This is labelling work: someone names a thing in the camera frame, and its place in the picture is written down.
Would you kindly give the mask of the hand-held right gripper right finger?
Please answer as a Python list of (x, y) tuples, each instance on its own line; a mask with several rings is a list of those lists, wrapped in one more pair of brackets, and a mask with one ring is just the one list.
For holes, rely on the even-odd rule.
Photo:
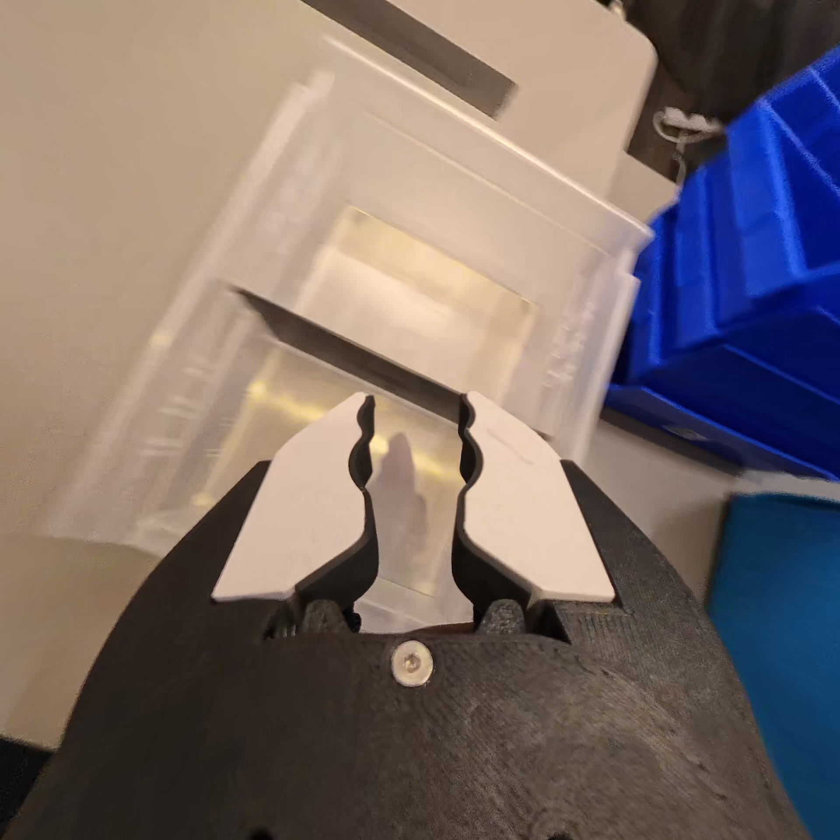
[(478, 392), (460, 397), (451, 570), (471, 604), (610, 603), (613, 582), (561, 458)]

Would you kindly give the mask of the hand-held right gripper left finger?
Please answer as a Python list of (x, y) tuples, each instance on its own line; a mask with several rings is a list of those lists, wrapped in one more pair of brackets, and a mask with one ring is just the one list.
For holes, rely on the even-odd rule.
[(373, 395), (354, 393), (274, 455), (213, 589), (215, 602), (355, 603), (378, 574)]

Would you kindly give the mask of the clear plastic bin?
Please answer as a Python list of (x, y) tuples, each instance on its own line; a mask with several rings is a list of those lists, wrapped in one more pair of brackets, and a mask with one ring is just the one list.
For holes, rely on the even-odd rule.
[(380, 578), (365, 632), (465, 622), (448, 570), (455, 420), (276, 339), (267, 300), (580, 461), (649, 230), (403, 74), (338, 49), (293, 84), (45, 530), (159, 557), (239, 478), (375, 394)]

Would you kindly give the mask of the blue plastic bin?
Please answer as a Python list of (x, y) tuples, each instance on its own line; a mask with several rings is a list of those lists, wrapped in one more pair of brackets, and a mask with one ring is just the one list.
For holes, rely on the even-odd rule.
[(605, 405), (838, 481), (839, 48), (762, 95), (652, 220)]

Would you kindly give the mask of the light grey desk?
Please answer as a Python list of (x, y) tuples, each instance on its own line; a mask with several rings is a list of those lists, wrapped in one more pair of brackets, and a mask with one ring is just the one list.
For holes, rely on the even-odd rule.
[[(516, 85), (499, 130), (644, 219), (625, 152), (657, 56), (597, 2), (393, 2)], [(2, 2), (2, 737), (55, 749), (151, 558), (25, 534), (98, 429), (321, 34), (303, 2)], [(584, 468), (696, 596), (737, 486), (601, 421)]]

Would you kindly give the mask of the teal cloth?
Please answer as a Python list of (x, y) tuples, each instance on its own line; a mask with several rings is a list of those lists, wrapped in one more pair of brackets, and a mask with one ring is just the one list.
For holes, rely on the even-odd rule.
[(813, 838), (839, 838), (839, 508), (730, 498), (707, 611)]

